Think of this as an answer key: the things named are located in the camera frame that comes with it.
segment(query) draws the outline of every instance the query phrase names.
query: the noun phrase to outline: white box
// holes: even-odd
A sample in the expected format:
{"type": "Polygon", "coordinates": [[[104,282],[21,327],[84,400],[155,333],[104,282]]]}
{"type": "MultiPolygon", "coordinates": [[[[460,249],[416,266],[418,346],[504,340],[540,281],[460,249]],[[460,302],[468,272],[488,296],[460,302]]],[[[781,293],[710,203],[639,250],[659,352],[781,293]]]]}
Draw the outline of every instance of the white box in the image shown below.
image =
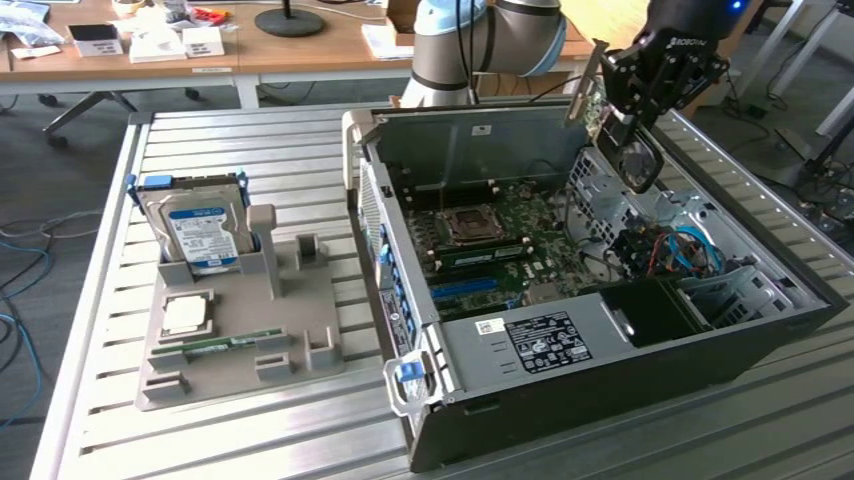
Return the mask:
{"type": "Polygon", "coordinates": [[[112,25],[69,25],[68,31],[81,57],[121,55],[121,40],[112,25]]]}
{"type": "Polygon", "coordinates": [[[223,48],[223,37],[217,27],[185,28],[184,48],[188,57],[212,57],[225,55],[223,48]]]}

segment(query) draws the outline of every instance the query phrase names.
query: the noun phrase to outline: psu label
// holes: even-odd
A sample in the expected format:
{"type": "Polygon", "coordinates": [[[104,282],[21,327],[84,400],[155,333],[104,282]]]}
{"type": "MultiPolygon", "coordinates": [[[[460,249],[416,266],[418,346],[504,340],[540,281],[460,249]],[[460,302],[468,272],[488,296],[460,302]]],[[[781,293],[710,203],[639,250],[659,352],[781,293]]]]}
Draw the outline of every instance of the psu label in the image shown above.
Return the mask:
{"type": "Polygon", "coordinates": [[[592,358],[566,312],[507,323],[504,327],[528,373],[544,372],[592,358]]]}

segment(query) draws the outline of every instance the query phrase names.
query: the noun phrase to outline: hard drive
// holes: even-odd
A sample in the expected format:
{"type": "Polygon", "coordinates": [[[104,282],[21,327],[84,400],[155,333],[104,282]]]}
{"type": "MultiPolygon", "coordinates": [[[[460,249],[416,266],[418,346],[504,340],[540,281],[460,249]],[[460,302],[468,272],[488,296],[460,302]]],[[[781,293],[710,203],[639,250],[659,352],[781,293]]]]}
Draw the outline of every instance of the hard drive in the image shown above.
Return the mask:
{"type": "Polygon", "coordinates": [[[237,256],[256,250],[247,226],[247,178],[151,175],[128,194],[140,207],[167,262],[187,261],[195,275],[239,269],[237,256]]]}

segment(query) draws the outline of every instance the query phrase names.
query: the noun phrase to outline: aluminum table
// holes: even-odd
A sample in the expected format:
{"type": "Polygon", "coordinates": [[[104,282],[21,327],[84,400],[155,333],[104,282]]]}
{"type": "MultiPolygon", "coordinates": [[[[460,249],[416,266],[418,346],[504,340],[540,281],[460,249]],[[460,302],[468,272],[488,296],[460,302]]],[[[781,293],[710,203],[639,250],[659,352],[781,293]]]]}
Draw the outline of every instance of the aluminum table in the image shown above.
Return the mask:
{"type": "MultiPolygon", "coordinates": [[[[340,117],[371,106],[165,113],[127,128],[32,478],[814,480],[851,471],[854,307],[731,384],[439,471],[408,472],[342,187],[340,117]],[[124,177],[237,167],[252,203],[276,206],[276,241],[316,232],[328,246],[347,371],[143,413],[132,401],[159,252],[124,177]]],[[[682,117],[670,114],[659,127],[854,298],[845,252],[682,117]]],[[[672,167],[662,180],[671,188],[684,182],[672,167]]]]}

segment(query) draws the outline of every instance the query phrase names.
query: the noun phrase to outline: paper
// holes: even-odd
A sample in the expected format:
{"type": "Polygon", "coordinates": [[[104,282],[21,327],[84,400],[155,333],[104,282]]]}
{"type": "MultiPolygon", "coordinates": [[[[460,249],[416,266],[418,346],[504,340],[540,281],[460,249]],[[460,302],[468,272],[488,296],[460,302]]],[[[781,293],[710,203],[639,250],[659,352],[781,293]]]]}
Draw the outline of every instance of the paper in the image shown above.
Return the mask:
{"type": "Polygon", "coordinates": [[[41,48],[13,48],[12,55],[19,60],[24,60],[27,58],[44,57],[45,55],[53,55],[55,53],[61,52],[56,45],[51,45],[49,47],[41,48]]]}
{"type": "Polygon", "coordinates": [[[412,58],[415,47],[398,47],[394,35],[388,33],[386,25],[362,25],[362,36],[371,49],[371,55],[378,60],[402,60],[412,58]]]}

